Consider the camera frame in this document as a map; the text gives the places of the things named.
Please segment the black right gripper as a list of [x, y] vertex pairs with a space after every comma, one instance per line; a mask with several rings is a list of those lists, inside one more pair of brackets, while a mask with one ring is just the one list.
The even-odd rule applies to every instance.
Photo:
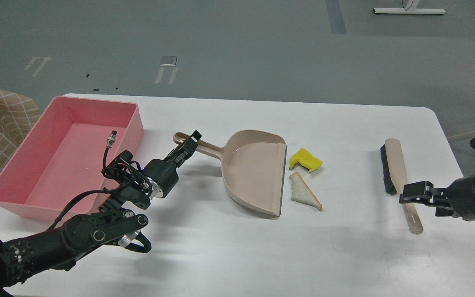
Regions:
[[475, 221], [475, 176], [462, 177], [446, 188], [436, 188], [429, 181], [406, 184], [399, 204], [409, 203], [437, 207], [436, 217], [460, 217], [468, 222]]

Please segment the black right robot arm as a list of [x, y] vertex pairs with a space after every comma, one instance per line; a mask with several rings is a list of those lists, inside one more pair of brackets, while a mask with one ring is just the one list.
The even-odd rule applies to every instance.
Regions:
[[[469, 144], [475, 150], [475, 137]], [[475, 176], [461, 177], [446, 188], [435, 188], [429, 181], [406, 184], [398, 201], [435, 207], [436, 217], [475, 221]]]

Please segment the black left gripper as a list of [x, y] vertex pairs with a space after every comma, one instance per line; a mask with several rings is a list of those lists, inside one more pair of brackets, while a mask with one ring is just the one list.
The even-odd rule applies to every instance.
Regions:
[[194, 154], [201, 137], [201, 133], [194, 130], [190, 138], [173, 149], [164, 160], [153, 159], [143, 168], [142, 173], [150, 180], [154, 197], [164, 198], [170, 193], [179, 181], [177, 167], [181, 167]]

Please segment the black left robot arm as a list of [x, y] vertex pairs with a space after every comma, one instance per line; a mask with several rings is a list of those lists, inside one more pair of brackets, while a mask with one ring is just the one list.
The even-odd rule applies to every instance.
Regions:
[[141, 231], [149, 222], [147, 216], [135, 214], [124, 204], [130, 202], [145, 210], [152, 198], [166, 197], [179, 180], [177, 168], [195, 153], [202, 135], [194, 131], [164, 159], [153, 159], [141, 167], [127, 150], [107, 163], [116, 134], [113, 130], [108, 137], [101, 173], [117, 182], [117, 188], [77, 195], [44, 232], [0, 240], [0, 297], [9, 296], [6, 287], [24, 283], [48, 269], [69, 271], [101, 246], [151, 251], [151, 242]]

